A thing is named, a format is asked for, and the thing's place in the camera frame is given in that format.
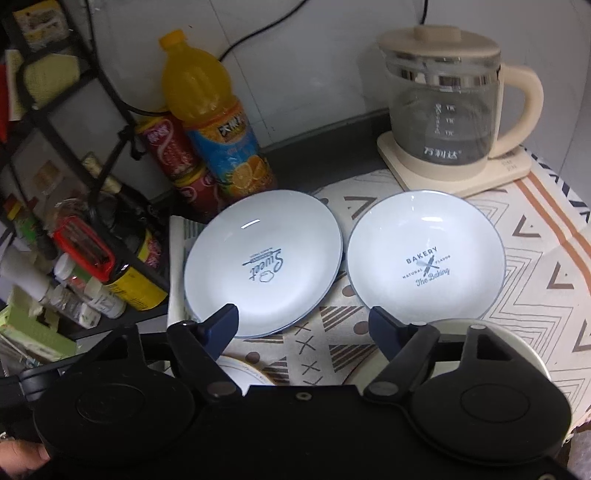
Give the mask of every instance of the tablecloth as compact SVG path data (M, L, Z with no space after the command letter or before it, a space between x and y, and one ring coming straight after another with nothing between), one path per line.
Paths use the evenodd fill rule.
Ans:
M589 208L543 159L524 179L467 200L493 223L506 253L504 287L484 319L526 340L569 399L573 427L591 417L591 231ZM335 215L345 247L372 205L399 193L389 170L340 181L313 194ZM376 346L368 309L344 262L325 298L294 326L258 339L234 339L225 355L278 385L341 384Z

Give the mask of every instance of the plate rim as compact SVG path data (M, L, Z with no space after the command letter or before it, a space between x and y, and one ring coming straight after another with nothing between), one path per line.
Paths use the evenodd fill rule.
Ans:
M372 207L368 210L365 211L365 213L359 218L359 220L357 220L357 223L355 223L355 225L353 225L353 229L351 230L351 233L349 235L349 241L347 243L347 251L345 252L345 271L347 272L347 278L349 279L349 282L351 284L351 288L353 289L353 292L355 293L355 295L357 296L357 298L359 300L361 300L361 303L363 303L363 306L365 306L368 309L371 309L372 307L370 307L369 305L367 305L365 303L365 301L361 298L361 296L359 295L359 293L357 292L357 289L355 288L355 285L353 284L353 280L351 279L351 275L349 274L349 249L351 248L351 239L353 238L353 234L355 233L356 228L358 227L358 225L361 223L361 220L369 213L371 212L375 207L377 207L380 203L385 202L386 200L389 200L390 198L393 197L397 197L399 195L406 195L406 194L410 194L410 193L416 193L416 192L420 192L420 193L437 193L439 195L443 195L443 196L447 196L447 197L453 197L455 199L461 200L463 201L465 204L469 205L471 208L473 208L474 210L476 210L478 213L480 213L485 220L490 224L490 226L492 227L492 229L494 230L494 232L496 233L496 237L499 239L499 243L501 244L501 250L503 251L503 272L506 273L507 271L507 254L505 253L505 244L503 243L503 240L501 238L501 234L496 230L495 226L492 224L492 222L488 219L488 217L482 213L477 207L475 207L474 205L472 205L470 202L468 202L466 199L461 198L461 197L457 197L455 195L452 195L451 193L446 193L446 192L438 192L437 190L429 190L429 189L422 189L422 190L407 190L406 192L398 192L398 193L394 193L393 195L390 195L382 200L380 200L378 203L376 203L375 205L372 205ZM499 291L496 293L495 298L492 300L492 303L485 308L484 312L482 312L477 319L481 319L486 312L488 312L491 307L495 304L496 300L499 298L499 295L501 294L501 292L503 291L503 287L505 286L505 275L503 275L503 279L501 281L501 286L499 288Z
M277 387L277 386L278 386L278 385L277 385L277 384L276 384L276 383L275 383L273 380L271 380L271 378L270 378L270 377L269 377L269 376L268 376L266 373L264 373L262 370L259 370L259 369L258 369L258 368L256 368L255 366L253 366L253 365L251 365L251 364L249 364L249 363L245 362L244 360L239 360L238 358L234 358L234 357L232 357L232 356L230 356L230 355L220 355L220 356L217 358L217 360L216 360L216 363L217 363L217 362L218 362L220 359L224 359L224 360L227 360L227 359L229 359L229 360L230 360L230 363L237 362L239 365L244 365L244 366L246 366L246 367L247 367L247 369L254 370L254 371L256 371L256 373L260 374L260 375L261 375L261 376L262 376L262 377L263 377L265 380L267 380L267 381L269 382L269 383L268 383L268 385L269 385L269 386L272 386L272 387Z
M274 329L270 332L267 333L257 333L256 335L235 335L234 338L263 338L269 335L273 335L274 333L277 332L281 332L282 330L285 330L286 328L291 327L293 324L299 322L302 318L304 318L306 315L308 315L312 310L314 310L319 303L322 301L322 299L326 296L326 294L330 291L330 289L332 288L332 285L335 283L335 279L336 276L339 273L339 267L341 266L341 264L343 263L343 232L340 229L340 225L335 217L335 214L328 208L327 205L325 205L323 202L321 202L319 199L317 199L316 197L314 197L312 194L310 193L306 193L306 192L299 192L298 190L290 190L290 189L276 189L276 190L267 190L265 192L259 192L256 193L254 195L250 195L249 197L244 198L243 200L249 199L249 198L253 198L256 195L261 195L261 194L266 194L266 193L274 193L274 192L291 192L291 193L297 193L297 194L301 194L301 195L305 195L307 197L310 197L312 199L314 199L315 201L317 201L319 204L321 204L329 213L330 216L332 218L332 222L336 225L337 231L339 232L339 241L340 241L340 260L337 262L336 264L336 268L335 268L335 272L332 275L332 279L330 280L330 283L328 285L328 287L326 287L326 290L324 291L324 293L320 296L320 298L314 302L314 304L310 307L310 309L308 311L306 311L304 314L302 314L300 317L296 318L296 320L293 320L290 323L287 323L286 325L278 328L278 329ZM224 211L228 211L230 208L234 207L235 205L238 205L240 202L236 202L233 205L230 205L226 210ZM203 229L203 232L217 219L219 218L219 215L217 215L209 224L207 224L207 226ZM195 240L195 243L193 244L193 246L191 247L191 250L189 251L189 254L187 256L187 261L185 262L185 269L183 271L183 296L184 296L184 300L185 300L185 305L189 308L189 311L191 312L191 315L193 315L193 317L198 321L198 323L204 322L205 320L201 320L199 318L198 315L195 314L195 312L193 311L193 308L191 307L189 301L187 300L187 289L186 289L186 285L187 282L185 281L185 275L186 275L186 266L187 266L187 262L189 261L189 256L191 255L191 253L193 252L193 248L195 248L195 245L197 244L197 241L199 240L199 236L197 237L197 239Z

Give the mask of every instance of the green box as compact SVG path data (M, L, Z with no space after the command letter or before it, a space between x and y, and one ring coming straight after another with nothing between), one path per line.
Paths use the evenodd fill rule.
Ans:
M8 307L0 312L0 333L50 362L75 355L75 342L29 316L33 302L19 287L13 287ZM46 315L54 316L48 311Z

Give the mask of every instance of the small white bottle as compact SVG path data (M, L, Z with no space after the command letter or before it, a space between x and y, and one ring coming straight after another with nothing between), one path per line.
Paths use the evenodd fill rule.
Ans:
M86 329L96 327L100 321L100 313L93 310L64 285L50 287L47 301L60 313Z
M84 328L95 327L100 313L93 310L63 285L53 287L51 279L29 263L13 245L0 260L0 276L21 287L35 301L51 307Z
M53 273L84 301L110 319L116 319L125 311L126 303L105 287L98 278L90 275L69 254L63 254L53 268Z

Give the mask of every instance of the orange juice bottle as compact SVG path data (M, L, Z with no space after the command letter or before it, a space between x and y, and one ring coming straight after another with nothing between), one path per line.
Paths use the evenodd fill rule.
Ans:
M224 66L206 51L189 47L182 30L160 39L168 54L162 75L166 103L181 119L193 147L230 200L271 189L275 178L259 152Z

